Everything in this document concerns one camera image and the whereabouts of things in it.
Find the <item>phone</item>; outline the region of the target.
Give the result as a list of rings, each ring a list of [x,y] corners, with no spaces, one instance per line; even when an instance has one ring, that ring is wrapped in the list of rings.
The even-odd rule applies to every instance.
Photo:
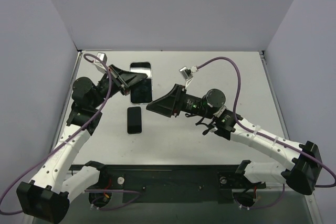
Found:
[[[135,85],[130,93],[130,102],[132,104],[148,104],[152,102],[152,67],[149,62],[132,62],[130,71],[145,73],[147,78]]]

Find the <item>black smartphone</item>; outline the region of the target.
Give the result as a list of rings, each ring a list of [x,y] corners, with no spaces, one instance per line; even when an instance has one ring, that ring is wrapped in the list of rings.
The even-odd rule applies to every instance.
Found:
[[[127,133],[140,134],[142,132],[142,113],[139,106],[127,109]]]

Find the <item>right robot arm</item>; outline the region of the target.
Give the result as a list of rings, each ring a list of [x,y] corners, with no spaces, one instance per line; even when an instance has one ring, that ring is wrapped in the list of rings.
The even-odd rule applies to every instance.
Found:
[[[247,145],[274,160],[273,163],[242,161],[234,175],[237,185],[280,183],[300,194],[311,195],[322,170],[317,145],[310,141],[301,144],[273,135],[234,114],[226,108],[225,101],[225,95],[219,89],[211,89],[198,98],[187,94],[184,86],[175,84],[167,95],[152,101],[146,109],[168,118],[184,112],[187,117],[210,119],[204,135],[212,132],[228,141]]]

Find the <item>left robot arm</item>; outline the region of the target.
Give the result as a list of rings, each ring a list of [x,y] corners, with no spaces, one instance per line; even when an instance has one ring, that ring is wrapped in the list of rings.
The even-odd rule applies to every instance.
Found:
[[[74,81],[71,112],[57,145],[30,182],[21,182],[16,190],[25,214],[60,223],[70,203],[86,189],[103,189],[110,185],[105,165],[95,161],[89,161],[69,179],[66,175],[80,149],[97,128],[107,100],[118,92],[128,95],[147,77],[145,73],[124,71],[110,65],[98,84],[88,77]]]

